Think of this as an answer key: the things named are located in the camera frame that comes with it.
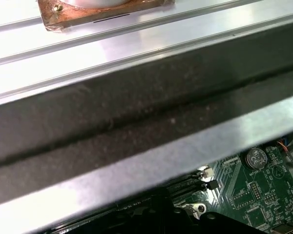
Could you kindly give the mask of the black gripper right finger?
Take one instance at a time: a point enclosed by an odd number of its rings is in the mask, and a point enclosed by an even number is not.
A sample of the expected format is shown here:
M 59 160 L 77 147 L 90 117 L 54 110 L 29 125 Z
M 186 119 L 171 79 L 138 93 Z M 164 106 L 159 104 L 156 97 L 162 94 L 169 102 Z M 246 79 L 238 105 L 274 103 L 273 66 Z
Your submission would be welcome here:
M 175 206 L 164 189 L 165 234 L 260 234 L 261 231 L 217 212 L 209 212 L 204 203 Z

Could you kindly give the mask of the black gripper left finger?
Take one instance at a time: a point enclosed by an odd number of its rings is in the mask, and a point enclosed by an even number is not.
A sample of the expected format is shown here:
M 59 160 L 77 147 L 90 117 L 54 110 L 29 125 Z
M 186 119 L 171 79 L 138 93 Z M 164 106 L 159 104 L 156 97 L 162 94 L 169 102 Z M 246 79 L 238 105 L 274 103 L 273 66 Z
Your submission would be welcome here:
M 164 233 L 164 188 L 143 192 L 126 201 L 118 234 Z

